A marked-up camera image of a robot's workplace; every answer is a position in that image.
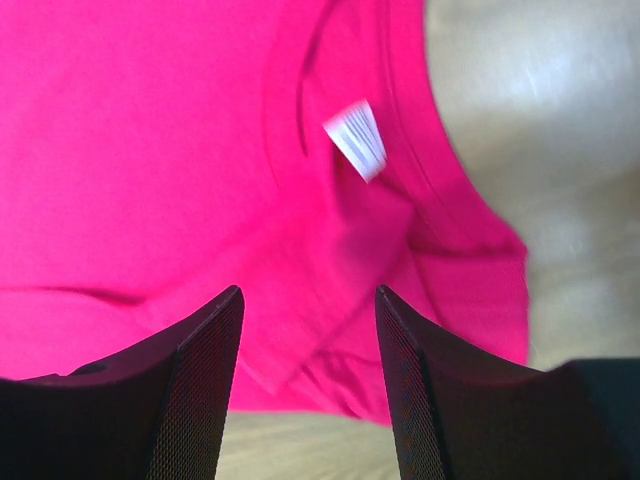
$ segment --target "black object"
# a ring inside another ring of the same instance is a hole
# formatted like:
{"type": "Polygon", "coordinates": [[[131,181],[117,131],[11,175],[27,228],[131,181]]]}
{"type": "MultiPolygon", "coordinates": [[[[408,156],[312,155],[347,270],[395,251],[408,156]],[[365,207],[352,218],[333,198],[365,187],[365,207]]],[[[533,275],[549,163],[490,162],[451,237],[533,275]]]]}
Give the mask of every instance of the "black object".
{"type": "Polygon", "coordinates": [[[538,372],[445,331],[387,287],[376,317],[403,480],[640,479],[640,359],[538,372]]]}
{"type": "Polygon", "coordinates": [[[0,379],[0,479],[214,478],[243,311],[231,287],[69,376],[0,379]]]}

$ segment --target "black mesh panel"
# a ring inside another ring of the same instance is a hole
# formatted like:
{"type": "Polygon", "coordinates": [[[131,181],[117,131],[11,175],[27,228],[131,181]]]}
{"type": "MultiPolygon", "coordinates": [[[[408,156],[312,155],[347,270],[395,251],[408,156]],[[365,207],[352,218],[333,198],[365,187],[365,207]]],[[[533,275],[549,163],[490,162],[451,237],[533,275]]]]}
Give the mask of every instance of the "black mesh panel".
{"type": "Polygon", "coordinates": [[[147,480],[215,476],[236,361],[241,297],[178,349],[147,480]]]}
{"type": "Polygon", "coordinates": [[[380,338],[393,433],[403,480],[447,480],[435,410],[429,402],[426,368],[386,305],[379,309],[386,335],[380,338]]]}

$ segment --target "wooden floor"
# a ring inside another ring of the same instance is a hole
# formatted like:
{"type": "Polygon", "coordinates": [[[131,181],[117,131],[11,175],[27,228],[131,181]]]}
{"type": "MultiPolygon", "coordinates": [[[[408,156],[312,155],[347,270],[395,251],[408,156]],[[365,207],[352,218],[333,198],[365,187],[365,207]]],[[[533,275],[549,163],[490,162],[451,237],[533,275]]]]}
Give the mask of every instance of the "wooden floor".
{"type": "MultiPolygon", "coordinates": [[[[640,355],[640,2],[432,0],[436,98],[531,249],[534,367],[640,355]]],[[[395,479],[388,430],[231,415],[220,479],[395,479]]]]}

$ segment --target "clothing tag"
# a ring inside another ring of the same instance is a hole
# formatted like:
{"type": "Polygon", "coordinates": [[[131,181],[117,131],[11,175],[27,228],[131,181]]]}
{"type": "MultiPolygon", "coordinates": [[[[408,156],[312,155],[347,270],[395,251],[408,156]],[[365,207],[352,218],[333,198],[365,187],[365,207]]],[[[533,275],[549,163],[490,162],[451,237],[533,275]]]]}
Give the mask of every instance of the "clothing tag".
{"type": "Polygon", "coordinates": [[[387,153],[366,100],[340,112],[323,126],[329,138],[366,182],[387,165],[387,153]]]}

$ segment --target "magenta shirt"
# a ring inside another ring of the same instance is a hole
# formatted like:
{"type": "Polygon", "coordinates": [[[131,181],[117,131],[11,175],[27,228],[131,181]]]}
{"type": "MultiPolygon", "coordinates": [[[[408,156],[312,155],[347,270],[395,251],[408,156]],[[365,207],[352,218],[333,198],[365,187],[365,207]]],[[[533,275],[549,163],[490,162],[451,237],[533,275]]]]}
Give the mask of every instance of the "magenta shirt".
{"type": "Polygon", "coordinates": [[[389,423],[386,283],[525,363],[526,249],[465,176],[423,0],[0,3],[0,375],[66,374],[230,284],[231,408],[389,423]],[[365,183],[323,123],[371,105],[365,183]]]}

